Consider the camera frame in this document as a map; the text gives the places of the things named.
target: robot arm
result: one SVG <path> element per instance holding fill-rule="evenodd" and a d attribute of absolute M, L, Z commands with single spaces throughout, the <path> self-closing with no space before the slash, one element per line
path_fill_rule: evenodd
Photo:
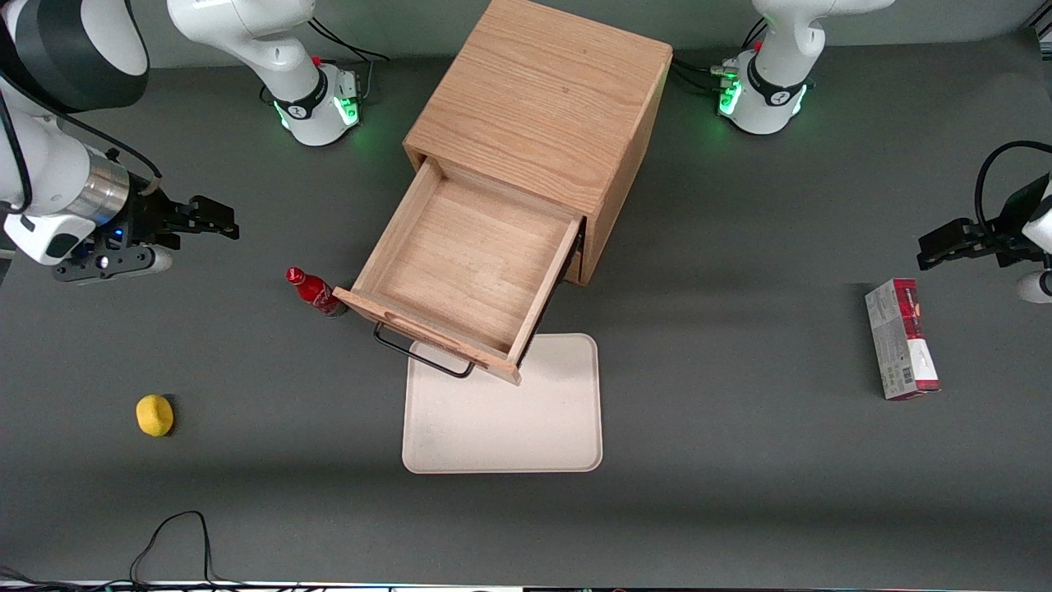
<path fill-rule="evenodd" d="M 245 62 L 274 95 L 282 124 L 301 143 L 320 146 L 359 122 L 360 105 L 353 73 L 316 64 L 288 35 L 313 14 L 313 0 L 168 0 L 183 36 Z"/>
<path fill-rule="evenodd" d="M 753 0 L 767 20 L 767 36 L 760 50 L 746 48 L 724 61 L 725 68 L 745 76 L 727 88 L 720 114 L 750 134 L 778 131 L 800 110 L 807 75 L 826 47 L 818 19 L 870 13 L 894 1 Z"/>
<path fill-rule="evenodd" d="M 1000 213 L 987 220 L 983 211 L 983 186 L 993 161 L 1012 147 L 1031 147 L 1052 152 L 1052 145 L 1028 140 L 1009 142 L 995 149 L 979 168 L 975 183 L 975 220 L 957 218 L 924 234 L 917 241 L 917 264 L 927 270 L 945 261 L 997 258 L 1002 267 L 1020 261 L 1041 263 L 1045 270 L 1031 271 L 1016 282 L 1019 299 L 1035 304 L 1052 303 L 1052 180 L 1044 175 L 1012 193 Z"/>
<path fill-rule="evenodd" d="M 61 281 L 162 270 L 174 232 L 237 238 L 234 210 L 187 205 L 65 135 L 56 116 L 132 104 L 148 60 L 124 0 L 14 0 L 0 7 L 0 201 L 4 230 Z"/>

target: coca-cola bottle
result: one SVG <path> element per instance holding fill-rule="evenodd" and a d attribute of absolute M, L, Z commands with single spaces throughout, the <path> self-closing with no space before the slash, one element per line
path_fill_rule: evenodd
<path fill-rule="evenodd" d="M 300 267 L 288 267 L 285 279 L 296 286 L 304 303 L 318 309 L 323 315 L 336 319 L 347 312 L 347 305 L 332 294 L 332 288 L 322 278 L 305 273 Z"/>

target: wood grain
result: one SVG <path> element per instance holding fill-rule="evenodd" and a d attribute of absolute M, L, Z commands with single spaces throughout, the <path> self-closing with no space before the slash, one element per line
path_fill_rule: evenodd
<path fill-rule="evenodd" d="M 665 77 L 663 76 L 650 89 L 651 96 L 647 100 L 647 108 L 640 114 L 640 120 L 635 125 L 635 135 L 625 146 L 625 152 L 621 157 L 621 168 L 616 175 L 610 178 L 603 206 L 593 217 L 588 219 L 590 231 L 585 236 L 580 274 L 582 285 L 588 285 L 588 282 L 591 281 L 592 273 L 595 272 L 595 265 L 599 263 L 599 256 L 603 252 L 606 241 L 610 238 L 613 223 L 618 221 L 621 207 L 625 204 L 625 198 L 628 197 L 628 191 L 632 188 L 640 165 L 643 164 L 643 158 L 650 145 L 650 132 L 653 130 L 654 120 L 658 118 L 658 106 L 661 104 L 664 88 Z"/>
<path fill-rule="evenodd" d="M 505 355 L 479 344 L 465 335 L 458 335 L 448 328 L 437 326 L 421 317 L 373 293 L 365 293 L 355 288 L 336 287 L 332 294 L 358 314 L 372 323 L 383 323 L 389 329 L 416 342 L 421 342 L 448 352 L 461 360 L 474 363 L 481 370 L 519 385 L 522 377 L 519 368 Z"/>
<path fill-rule="evenodd" d="M 405 139 L 594 215 L 671 47 L 525 0 L 493 0 Z"/>
<path fill-rule="evenodd" d="M 333 291 L 367 319 L 513 377 L 581 216 L 446 172 L 423 162 L 352 289 Z"/>

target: cardboard box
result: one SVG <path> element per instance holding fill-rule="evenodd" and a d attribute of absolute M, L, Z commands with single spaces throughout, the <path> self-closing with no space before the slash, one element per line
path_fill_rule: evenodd
<path fill-rule="evenodd" d="M 920 331 L 916 280 L 888 280 L 866 294 L 866 310 L 881 365 L 884 399 L 901 402 L 938 391 L 938 375 Z"/>

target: gray table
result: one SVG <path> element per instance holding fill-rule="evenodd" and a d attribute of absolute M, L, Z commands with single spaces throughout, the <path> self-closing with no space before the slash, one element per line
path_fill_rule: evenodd
<path fill-rule="evenodd" d="M 89 117 L 153 155 L 171 196 L 232 205 L 242 239 L 188 237 L 164 273 L 84 287 L 16 260 L 3 563 L 116 577 L 196 508 L 234 578 L 1052 587 L 1052 308 L 1018 302 L 1025 269 L 993 260 L 922 274 L 945 390 L 894 404 L 861 306 L 916 274 L 917 236 L 970 215 L 993 147 L 1052 139 L 1031 37 L 832 48 L 769 138 L 670 81 L 593 284 L 561 287 L 542 326 L 600 346 L 605 460 L 579 475 L 406 472 L 405 360 L 283 278 L 356 274 L 447 64 L 378 66 L 364 126 L 322 149 L 291 141 L 247 68 L 157 72 L 139 104 Z M 990 207 L 1047 167 L 1006 156 Z M 177 395 L 176 437 L 138 432 L 151 392 Z M 198 577 L 200 553 L 175 524 L 144 573 Z"/>

